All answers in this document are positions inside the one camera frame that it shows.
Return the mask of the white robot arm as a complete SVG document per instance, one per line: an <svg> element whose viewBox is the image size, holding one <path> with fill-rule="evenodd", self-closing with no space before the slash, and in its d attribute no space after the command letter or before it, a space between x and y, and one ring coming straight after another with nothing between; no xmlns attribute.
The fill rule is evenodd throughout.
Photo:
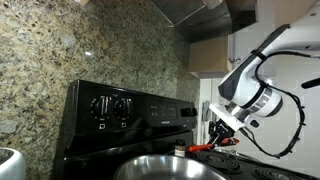
<svg viewBox="0 0 320 180"><path fill-rule="evenodd" d="M218 86L219 94L229 101L229 105L210 106L219 120L209 130L209 144L223 145L236 131L245 127L250 115L271 117L280 111L284 91L268 83L267 77L259 73L266 60L276 55L304 57L307 51L313 52L319 48L320 14L317 7L299 20L283 24L270 33L238 67L222 78Z"/></svg>

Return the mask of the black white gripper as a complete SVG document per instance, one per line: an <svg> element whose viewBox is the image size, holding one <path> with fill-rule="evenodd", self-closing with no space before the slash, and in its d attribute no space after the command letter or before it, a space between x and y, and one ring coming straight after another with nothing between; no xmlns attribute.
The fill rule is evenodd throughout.
<svg viewBox="0 0 320 180"><path fill-rule="evenodd" d="M208 145L211 148L214 148L216 144L219 144L219 146L234 145L235 142L232 138L234 133L235 131L222 120L218 120L217 122L210 121L208 130L210 139L208 141Z"/></svg>

